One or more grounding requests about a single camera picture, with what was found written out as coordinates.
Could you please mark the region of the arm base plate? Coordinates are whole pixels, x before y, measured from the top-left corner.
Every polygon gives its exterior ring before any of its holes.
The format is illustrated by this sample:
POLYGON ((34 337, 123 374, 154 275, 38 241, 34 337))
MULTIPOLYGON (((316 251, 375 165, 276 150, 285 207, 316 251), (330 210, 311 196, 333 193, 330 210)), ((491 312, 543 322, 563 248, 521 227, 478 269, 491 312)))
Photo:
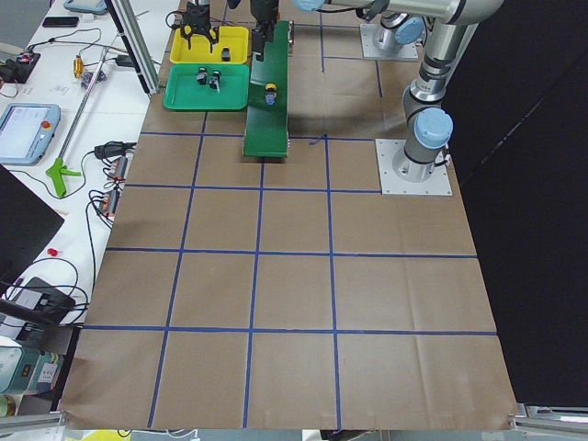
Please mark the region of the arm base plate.
POLYGON ((411 161, 404 151, 405 140, 375 139, 379 181, 383 195, 451 197, 444 156, 430 164, 411 161))
POLYGON ((415 40, 401 38, 399 29, 362 24, 360 37, 363 58, 366 60, 416 62, 419 58, 415 40))

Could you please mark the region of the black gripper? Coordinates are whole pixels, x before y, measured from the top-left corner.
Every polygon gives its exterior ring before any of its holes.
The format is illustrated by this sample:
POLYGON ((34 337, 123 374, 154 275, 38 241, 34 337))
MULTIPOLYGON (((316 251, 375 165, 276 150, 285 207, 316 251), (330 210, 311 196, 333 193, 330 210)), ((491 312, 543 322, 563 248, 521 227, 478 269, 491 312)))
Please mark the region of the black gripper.
POLYGON ((179 29, 181 37, 192 49, 194 36, 204 37, 209 42, 209 51, 213 52, 214 45, 219 41, 219 28, 210 24, 210 1, 188 1, 186 7, 180 10, 179 29))
POLYGON ((255 27, 252 29, 252 52, 259 62, 265 58, 266 43, 273 41, 274 29, 278 22, 278 9, 278 0, 250 1, 250 12, 255 19, 255 27))

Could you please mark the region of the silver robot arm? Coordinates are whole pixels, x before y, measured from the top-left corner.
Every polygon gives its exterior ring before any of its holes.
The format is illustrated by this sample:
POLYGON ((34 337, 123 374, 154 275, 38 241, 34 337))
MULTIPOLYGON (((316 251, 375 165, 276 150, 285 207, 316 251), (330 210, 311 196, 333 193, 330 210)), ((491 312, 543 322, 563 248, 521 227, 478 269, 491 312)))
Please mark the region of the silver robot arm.
POLYGON ((447 147, 453 130, 451 117, 440 108, 446 94, 447 78, 455 69, 456 56, 469 28, 491 17, 501 1, 335 1, 367 12, 432 17, 433 29, 424 45, 418 76, 407 86, 402 104, 407 119, 407 138, 393 157, 393 169, 400 178, 413 183, 427 180, 447 147))
MULTIPOLYGON (((385 46, 396 43, 404 46, 417 41, 425 31, 425 22, 421 17, 408 13, 392 13, 388 10, 387 1, 373 1, 368 6, 347 7, 335 9, 335 14, 353 11, 356 16, 367 22, 380 15, 380 29, 374 34, 375 42, 385 46)), ((274 30, 279 18, 279 2, 252 1, 250 13, 255 20, 252 31, 252 52, 258 59, 264 55, 265 45, 274 38, 274 30)), ((195 35, 205 37, 210 46, 220 41, 221 32, 218 27, 210 24, 210 2, 189 1, 186 7, 172 11, 169 16, 179 16, 177 23, 169 24, 171 29, 177 29, 181 38, 190 43, 195 35)))

